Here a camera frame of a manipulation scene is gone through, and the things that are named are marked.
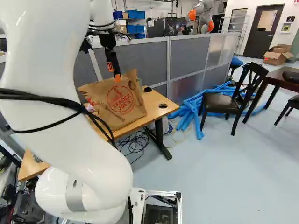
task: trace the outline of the chair seat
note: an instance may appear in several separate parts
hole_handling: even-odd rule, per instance
[[[289,101],[292,101],[294,103],[299,103],[299,95],[292,97],[291,99],[289,99]]]
[[[219,95],[218,93],[206,93],[205,104],[208,109],[238,110],[238,103],[230,96]]]

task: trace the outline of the blue storage bin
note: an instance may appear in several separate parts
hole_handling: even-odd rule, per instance
[[[122,19],[122,11],[114,11],[113,12],[113,19]]]
[[[145,38],[145,34],[136,34],[136,39],[143,39]]]
[[[128,10],[127,13],[129,18],[145,19],[145,11]]]
[[[136,33],[144,33],[144,27],[145,26],[137,25],[136,26]]]
[[[129,34],[136,33],[136,26],[133,26],[133,25],[127,25],[127,32],[128,32]]]

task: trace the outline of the tangled cables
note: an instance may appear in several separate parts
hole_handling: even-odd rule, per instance
[[[116,148],[121,152],[124,146],[128,145],[128,153],[124,156],[131,154],[140,154],[131,164],[141,158],[144,154],[145,147],[150,143],[149,137],[145,130],[137,131],[134,134],[128,135],[126,138],[119,140],[116,143]]]

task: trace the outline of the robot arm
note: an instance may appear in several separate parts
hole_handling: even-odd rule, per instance
[[[196,21],[196,16],[199,16],[199,21],[204,23],[201,26],[201,33],[205,34],[214,29],[212,19],[213,0],[199,0],[197,5],[188,12],[187,20]]]
[[[7,36],[0,87],[80,103],[73,84],[75,59],[90,18],[96,25],[113,21],[109,4],[110,0],[0,0],[0,26]],[[75,113],[40,101],[0,100],[0,109],[14,130],[43,127]],[[85,115],[18,137],[52,166],[36,185],[43,210],[87,223],[119,220],[132,189],[132,169]]]
[[[113,19],[113,8],[111,1],[91,0],[91,20],[95,25],[90,25],[91,29],[98,30],[95,35],[100,38],[101,45],[105,48],[106,63],[108,70],[114,73],[116,82],[120,81],[121,70],[118,64],[116,52],[115,33],[111,30],[115,27]]]

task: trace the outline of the brown paper bag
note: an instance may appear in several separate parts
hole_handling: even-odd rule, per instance
[[[112,131],[147,114],[136,69],[123,74],[119,83],[110,78],[81,86],[78,90],[94,107],[94,114],[103,119]]]

